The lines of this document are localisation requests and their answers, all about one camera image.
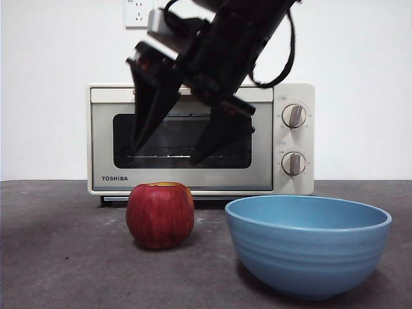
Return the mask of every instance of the gray table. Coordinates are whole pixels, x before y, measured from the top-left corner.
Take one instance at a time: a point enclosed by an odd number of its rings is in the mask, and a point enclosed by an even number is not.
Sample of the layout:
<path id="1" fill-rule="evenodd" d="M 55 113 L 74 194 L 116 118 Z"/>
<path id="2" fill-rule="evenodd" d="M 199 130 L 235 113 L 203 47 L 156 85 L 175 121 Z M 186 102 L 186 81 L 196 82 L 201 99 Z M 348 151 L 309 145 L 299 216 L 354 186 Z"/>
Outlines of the gray table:
<path id="1" fill-rule="evenodd" d="M 315 195 L 391 213 L 388 245 L 361 286 L 320 303 L 278 295 L 233 249 L 222 203 L 197 204 L 171 250 L 138 248 L 125 204 L 99 208 L 83 181 L 1 183 L 1 308 L 412 308 L 412 182 L 317 182 Z"/>

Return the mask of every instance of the oven window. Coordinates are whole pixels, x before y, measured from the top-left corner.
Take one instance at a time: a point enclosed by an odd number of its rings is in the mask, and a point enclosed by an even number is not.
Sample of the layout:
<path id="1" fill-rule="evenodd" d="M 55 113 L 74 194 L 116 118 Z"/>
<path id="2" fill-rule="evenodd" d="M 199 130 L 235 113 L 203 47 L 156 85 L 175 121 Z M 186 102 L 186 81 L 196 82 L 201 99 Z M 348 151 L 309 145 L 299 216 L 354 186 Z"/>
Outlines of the oven window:
<path id="1" fill-rule="evenodd" d="M 191 165 L 191 152 L 209 122 L 208 115 L 166 117 L 145 146 L 131 154 L 133 121 L 134 114 L 113 118 L 113 158 L 119 169 L 246 169 L 252 163 L 249 135 Z"/>

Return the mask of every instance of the wall outlet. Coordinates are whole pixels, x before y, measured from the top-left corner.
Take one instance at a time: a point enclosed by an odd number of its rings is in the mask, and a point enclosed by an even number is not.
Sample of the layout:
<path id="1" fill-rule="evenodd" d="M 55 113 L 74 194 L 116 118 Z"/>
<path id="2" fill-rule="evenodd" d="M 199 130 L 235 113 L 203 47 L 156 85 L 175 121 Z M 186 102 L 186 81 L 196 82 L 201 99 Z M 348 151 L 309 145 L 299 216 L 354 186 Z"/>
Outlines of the wall outlet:
<path id="1" fill-rule="evenodd" d="M 153 0 L 124 0 L 124 25 L 126 28 L 147 27 Z"/>

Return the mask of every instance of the blue bowl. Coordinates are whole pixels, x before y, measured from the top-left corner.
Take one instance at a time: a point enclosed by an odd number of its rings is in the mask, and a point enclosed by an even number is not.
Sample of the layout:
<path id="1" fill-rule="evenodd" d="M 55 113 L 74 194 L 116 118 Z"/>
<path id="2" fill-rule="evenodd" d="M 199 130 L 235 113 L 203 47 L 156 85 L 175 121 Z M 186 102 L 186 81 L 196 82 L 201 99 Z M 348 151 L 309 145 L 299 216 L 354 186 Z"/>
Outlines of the blue bowl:
<path id="1" fill-rule="evenodd" d="M 273 289 L 321 300 L 363 282 L 377 266 L 391 215 L 315 196 L 255 196 L 225 207 L 242 263 Z"/>

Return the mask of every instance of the timer knob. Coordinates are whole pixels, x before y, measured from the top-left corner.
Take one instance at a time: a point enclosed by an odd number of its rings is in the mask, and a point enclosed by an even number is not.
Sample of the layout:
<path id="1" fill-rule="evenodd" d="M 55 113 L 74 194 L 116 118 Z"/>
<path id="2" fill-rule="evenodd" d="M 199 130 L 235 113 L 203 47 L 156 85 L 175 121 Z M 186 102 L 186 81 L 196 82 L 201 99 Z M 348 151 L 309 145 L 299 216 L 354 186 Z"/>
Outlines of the timer knob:
<path id="1" fill-rule="evenodd" d="M 302 105 L 289 105 L 282 112 L 282 120 L 291 129 L 300 127 L 306 120 L 306 111 Z"/>
<path id="2" fill-rule="evenodd" d="M 282 159 L 282 168 L 286 174 L 297 176 L 304 171 L 306 161 L 300 153 L 287 153 Z"/>

